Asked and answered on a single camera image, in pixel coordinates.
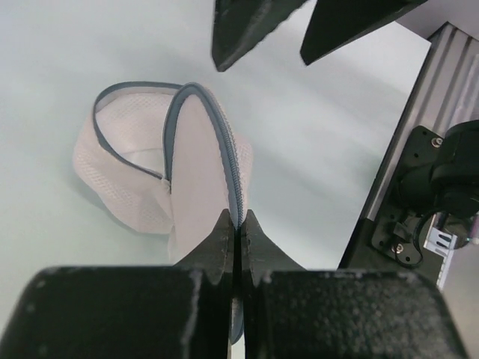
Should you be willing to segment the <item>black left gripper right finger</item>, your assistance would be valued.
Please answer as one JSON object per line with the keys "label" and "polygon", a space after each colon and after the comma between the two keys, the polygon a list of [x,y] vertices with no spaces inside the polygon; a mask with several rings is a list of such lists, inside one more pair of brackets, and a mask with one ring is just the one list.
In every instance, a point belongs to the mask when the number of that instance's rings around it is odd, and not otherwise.
{"label": "black left gripper right finger", "polygon": [[307,271],[248,212],[241,226],[247,358],[467,358],[441,292],[411,271]]}

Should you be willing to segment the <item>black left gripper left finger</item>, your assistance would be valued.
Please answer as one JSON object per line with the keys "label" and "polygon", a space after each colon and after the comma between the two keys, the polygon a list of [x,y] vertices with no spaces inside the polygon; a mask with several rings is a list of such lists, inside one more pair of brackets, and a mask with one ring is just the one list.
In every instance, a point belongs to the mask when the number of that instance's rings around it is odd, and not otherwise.
{"label": "black left gripper left finger", "polygon": [[234,333],[234,226],[173,266],[39,271],[1,337],[3,358],[227,358]]}

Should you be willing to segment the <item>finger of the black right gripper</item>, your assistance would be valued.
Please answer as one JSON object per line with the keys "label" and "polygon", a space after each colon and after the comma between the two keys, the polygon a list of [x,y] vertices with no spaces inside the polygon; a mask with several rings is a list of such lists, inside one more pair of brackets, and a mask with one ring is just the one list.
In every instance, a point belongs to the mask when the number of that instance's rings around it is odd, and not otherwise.
{"label": "finger of the black right gripper", "polygon": [[304,5],[291,0],[215,1],[211,56],[224,72]]}
{"label": "finger of the black right gripper", "polygon": [[422,0],[318,1],[300,55],[308,66],[422,5]]}

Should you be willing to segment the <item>white mesh laundry bag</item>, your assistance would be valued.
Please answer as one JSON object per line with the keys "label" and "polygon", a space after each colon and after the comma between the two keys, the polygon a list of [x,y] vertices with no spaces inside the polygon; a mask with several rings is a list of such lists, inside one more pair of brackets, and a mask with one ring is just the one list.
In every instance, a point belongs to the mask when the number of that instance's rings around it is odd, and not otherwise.
{"label": "white mesh laundry bag", "polygon": [[124,225],[166,235],[178,263],[222,211],[240,228],[253,162],[213,93],[190,82],[121,82],[95,99],[73,151],[77,176]]}

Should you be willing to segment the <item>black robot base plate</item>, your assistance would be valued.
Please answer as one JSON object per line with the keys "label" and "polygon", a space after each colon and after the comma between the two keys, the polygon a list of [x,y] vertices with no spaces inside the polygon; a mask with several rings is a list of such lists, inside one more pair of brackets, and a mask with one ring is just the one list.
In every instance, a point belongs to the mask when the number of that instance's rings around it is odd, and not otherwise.
{"label": "black robot base plate", "polygon": [[[445,136],[441,137],[423,126],[417,126],[409,135],[400,158],[404,157],[406,166],[411,167],[421,160],[432,162],[444,139]],[[373,221],[365,219],[357,223],[338,267],[380,271],[409,269],[436,285],[442,258],[423,247],[436,214],[429,212],[428,219],[424,220],[412,210],[401,210],[392,200],[381,202]],[[478,211],[465,219],[442,214],[447,216],[448,232],[478,238]]]}

